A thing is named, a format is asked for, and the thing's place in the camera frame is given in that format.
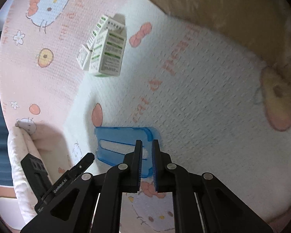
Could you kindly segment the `brown cardboard box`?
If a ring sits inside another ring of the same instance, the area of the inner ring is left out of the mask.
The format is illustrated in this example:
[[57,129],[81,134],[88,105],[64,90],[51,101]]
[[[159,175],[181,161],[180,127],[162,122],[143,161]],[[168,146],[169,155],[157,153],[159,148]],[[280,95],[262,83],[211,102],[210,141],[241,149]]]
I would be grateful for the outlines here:
[[291,6],[286,0],[150,0],[166,14],[216,30],[291,81]]

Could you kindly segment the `large white green medicine box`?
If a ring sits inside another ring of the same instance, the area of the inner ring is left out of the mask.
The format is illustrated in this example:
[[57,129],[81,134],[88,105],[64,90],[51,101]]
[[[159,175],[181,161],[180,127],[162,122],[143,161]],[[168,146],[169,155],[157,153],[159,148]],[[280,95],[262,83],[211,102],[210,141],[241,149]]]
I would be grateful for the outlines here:
[[118,77],[121,72],[126,37],[105,30],[95,39],[89,64],[89,73],[96,77]]

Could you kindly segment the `small white green medicine box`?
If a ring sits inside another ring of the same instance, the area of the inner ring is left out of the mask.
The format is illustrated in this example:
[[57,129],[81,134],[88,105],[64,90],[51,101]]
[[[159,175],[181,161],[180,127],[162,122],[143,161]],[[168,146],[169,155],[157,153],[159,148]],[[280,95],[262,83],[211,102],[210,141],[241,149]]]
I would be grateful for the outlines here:
[[91,55],[92,52],[82,44],[77,55],[77,62],[82,70],[89,70]]

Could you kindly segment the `pink Hello Kitty blanket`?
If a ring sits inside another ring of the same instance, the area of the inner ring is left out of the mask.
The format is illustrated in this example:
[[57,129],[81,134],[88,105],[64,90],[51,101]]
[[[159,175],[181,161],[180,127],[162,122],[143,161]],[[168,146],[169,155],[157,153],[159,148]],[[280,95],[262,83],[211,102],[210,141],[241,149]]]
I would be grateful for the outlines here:
[[[102,15],[126,37],[118,77],[96,77],[77,55]],[[0,41],[0,100],[23,218],[37,201],[20,170],[41,157],[51,180],[86,153],[97,127],[153,127],[160,148],[210,172],[281,232],[291,220],[291,81],[247,47],[167,15],[150,0],[14,0]],[[123,193],[122,232],[173,232],[172,196],[152,177]]]

